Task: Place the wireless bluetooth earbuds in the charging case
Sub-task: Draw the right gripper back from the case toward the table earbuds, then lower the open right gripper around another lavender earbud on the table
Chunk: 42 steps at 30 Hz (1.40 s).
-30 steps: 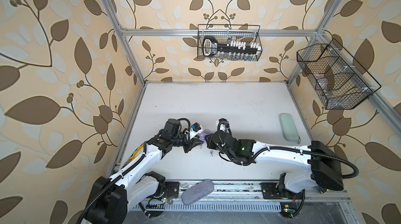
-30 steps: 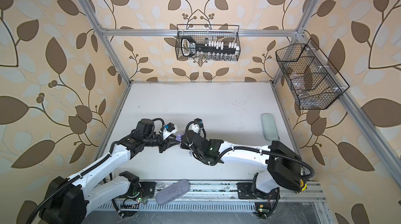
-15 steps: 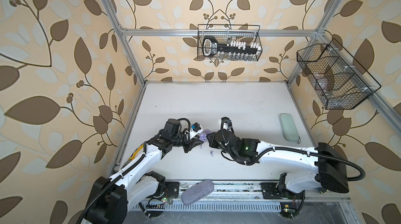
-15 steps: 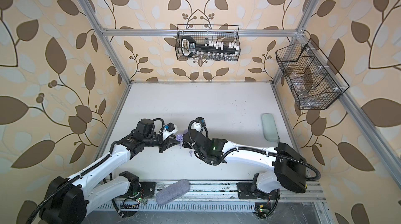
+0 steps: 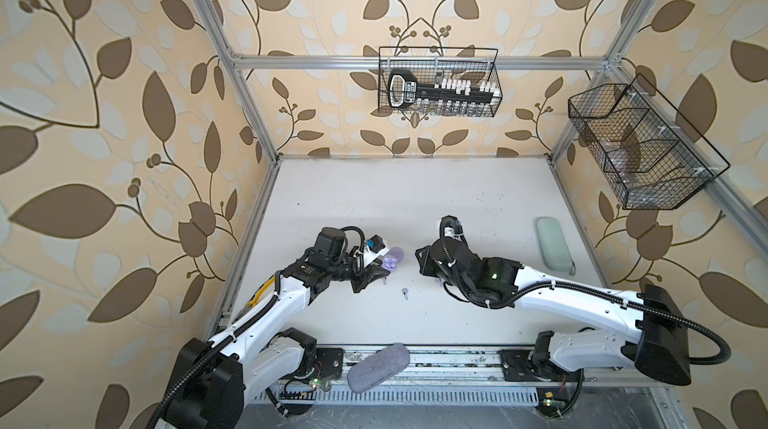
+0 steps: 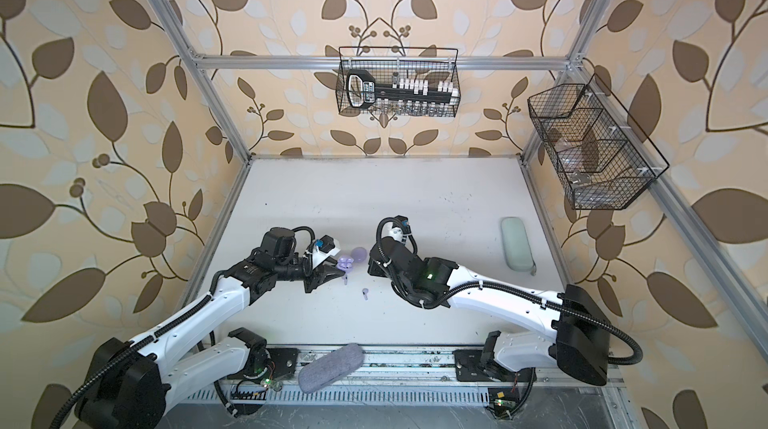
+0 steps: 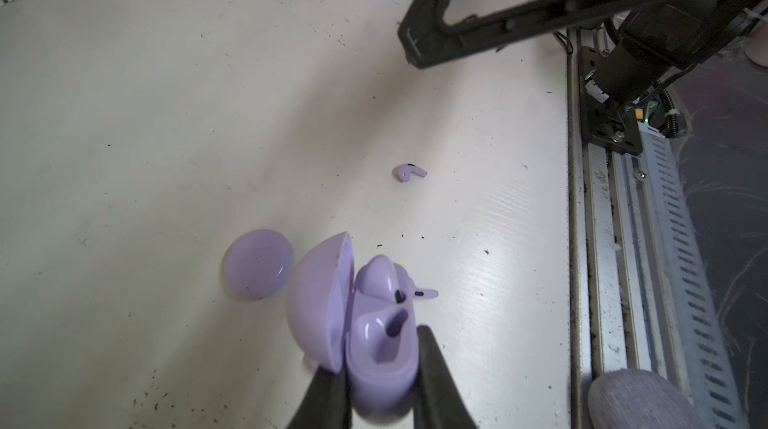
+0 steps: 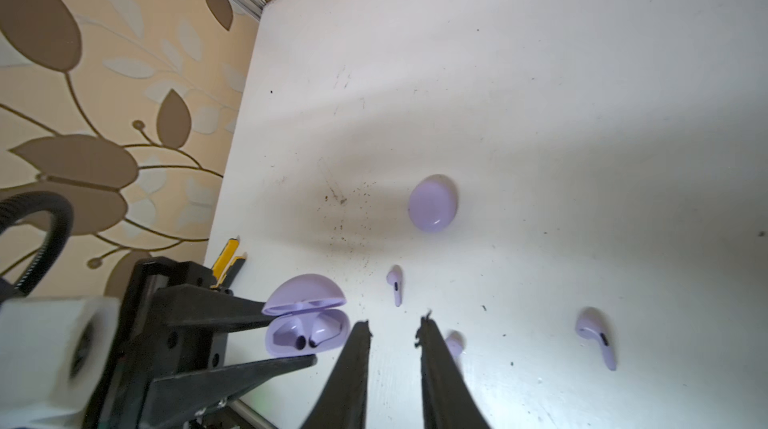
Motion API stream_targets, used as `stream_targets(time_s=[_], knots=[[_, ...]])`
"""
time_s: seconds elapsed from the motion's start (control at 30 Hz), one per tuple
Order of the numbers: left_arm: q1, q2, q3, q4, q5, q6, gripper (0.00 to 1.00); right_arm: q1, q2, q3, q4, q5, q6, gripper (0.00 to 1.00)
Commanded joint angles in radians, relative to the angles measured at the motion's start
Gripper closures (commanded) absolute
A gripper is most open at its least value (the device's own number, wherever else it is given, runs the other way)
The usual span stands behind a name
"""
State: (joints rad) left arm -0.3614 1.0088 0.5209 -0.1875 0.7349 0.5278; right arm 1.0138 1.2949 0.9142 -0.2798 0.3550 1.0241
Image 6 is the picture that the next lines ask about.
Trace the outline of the purple round charging case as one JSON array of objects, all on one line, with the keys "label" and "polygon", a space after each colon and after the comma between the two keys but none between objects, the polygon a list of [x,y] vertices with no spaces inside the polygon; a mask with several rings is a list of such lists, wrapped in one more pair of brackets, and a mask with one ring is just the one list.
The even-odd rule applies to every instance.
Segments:
[{"label": "purple round charging case", "polygon": [[349,254],[340,255],[336,267],[348,273],[367,261],[368,251],[364,247],[356,247]]}]

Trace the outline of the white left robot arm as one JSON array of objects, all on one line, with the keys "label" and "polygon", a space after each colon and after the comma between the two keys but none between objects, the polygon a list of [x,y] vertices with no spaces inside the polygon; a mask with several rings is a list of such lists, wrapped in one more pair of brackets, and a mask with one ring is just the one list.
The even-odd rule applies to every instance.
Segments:
[{"label": "white left robot arm", "polygon": [[208,291],[176,314],[127,341],[111,338],[99,346],[83,384],[55,413],[51,427],[75,415],[91,428],[154,428],[192,393],[245,369],[266,347],[248,329],[191,350],[279,281],[300,281],[310,293],[343,276],[335,238],[312,237],[301,253],[295,243],[295,230],[271,228],[249,256],[216,272]]}]

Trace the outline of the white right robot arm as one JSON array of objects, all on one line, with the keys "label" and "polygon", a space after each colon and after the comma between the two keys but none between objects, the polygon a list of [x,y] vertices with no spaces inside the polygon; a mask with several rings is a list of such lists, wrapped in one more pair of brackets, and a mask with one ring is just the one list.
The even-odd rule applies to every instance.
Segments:
[{"label": "white right robot arm", "polygon": [[482,312],[525,329],[522,336],[492,332],[481,364],[491,378],[502,372],[557,367],[582,383],[603,386],[611,365],[643,359],[640,344],[608,321],[591,296],[569,284],[562,292],[536,290],[485,277],[454,261],[422,259],[386,237],[371,249],[369,273],[390,280],[395,294],[423,310]]}]

